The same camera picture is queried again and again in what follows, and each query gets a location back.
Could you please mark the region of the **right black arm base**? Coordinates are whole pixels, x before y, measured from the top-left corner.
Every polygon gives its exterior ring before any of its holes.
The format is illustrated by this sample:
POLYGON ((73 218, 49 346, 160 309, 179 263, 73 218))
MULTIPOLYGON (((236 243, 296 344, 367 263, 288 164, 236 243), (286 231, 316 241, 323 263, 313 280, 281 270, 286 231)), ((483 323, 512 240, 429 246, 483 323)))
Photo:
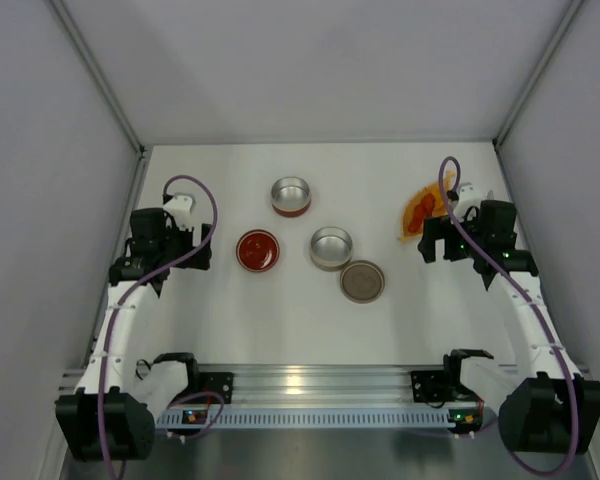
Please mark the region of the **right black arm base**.
POLYGON ((486 350, 453 349, 443 355, 441 369, 413 370, 410 373, 413 400, 435 409, 449 402, 477 401, 477 394, 460 380, 462 362, 472 357, 494 359, 486 350))

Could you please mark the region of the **red sausage piece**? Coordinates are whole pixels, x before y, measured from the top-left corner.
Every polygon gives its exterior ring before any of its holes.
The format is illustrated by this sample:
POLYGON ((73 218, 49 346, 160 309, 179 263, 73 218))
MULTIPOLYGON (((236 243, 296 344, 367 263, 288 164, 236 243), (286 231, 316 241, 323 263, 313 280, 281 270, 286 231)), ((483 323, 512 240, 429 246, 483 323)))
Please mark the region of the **red sausage piece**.
POLYGON ((408 232, 417 233, 422 227, 424 220, 432 215, 434 207, 435 197, 431 193, 427 193, 413 209, 408 225, 408 232))

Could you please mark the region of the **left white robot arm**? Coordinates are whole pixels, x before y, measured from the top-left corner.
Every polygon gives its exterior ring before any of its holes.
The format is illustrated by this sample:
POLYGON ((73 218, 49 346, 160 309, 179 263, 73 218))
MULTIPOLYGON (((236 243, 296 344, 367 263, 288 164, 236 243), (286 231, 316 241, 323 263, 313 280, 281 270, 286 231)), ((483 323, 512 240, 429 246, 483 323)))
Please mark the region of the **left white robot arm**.
POLYGON ((214 223, 193 243, 187 216, 146 208, 130 217, 130 237, 109 269, 108 307, 87 369, 55 415, 72 456, 81 462, 144 460, 156 423, 171 406, 207 399, 193 354, 159 352, 166 323, 155 317, 173 268, 207 270, 214 223))

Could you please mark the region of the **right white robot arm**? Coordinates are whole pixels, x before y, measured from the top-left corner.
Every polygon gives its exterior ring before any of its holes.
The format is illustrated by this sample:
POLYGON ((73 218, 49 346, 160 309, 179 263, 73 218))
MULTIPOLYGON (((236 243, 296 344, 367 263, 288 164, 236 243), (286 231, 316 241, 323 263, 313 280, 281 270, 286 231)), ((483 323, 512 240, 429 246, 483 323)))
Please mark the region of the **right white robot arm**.
POLYGON ((503 373, 485 350, 454 349, 443 358, 448 386, 496 412, 511 452, 586 453, 600 418, 600 383, 582 376, 559 340, 533 256, 516 246, 515 206, 482 200, 460 211, 460 218, 426 219, 418 250, 432 263, 441 241, 446 260, 471 261, 500 312, 516 372, 503 373))

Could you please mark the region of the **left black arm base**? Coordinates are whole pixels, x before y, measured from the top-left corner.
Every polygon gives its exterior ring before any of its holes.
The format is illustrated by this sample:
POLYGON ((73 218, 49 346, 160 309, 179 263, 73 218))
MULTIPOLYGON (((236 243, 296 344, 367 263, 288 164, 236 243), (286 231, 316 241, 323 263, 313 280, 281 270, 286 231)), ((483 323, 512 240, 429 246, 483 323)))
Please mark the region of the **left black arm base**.
POLYGON ((187 387, 187 394, 211 391, 220 395, 225 404, 232 403, 235 375, 230 371, 201 371, 187 387))

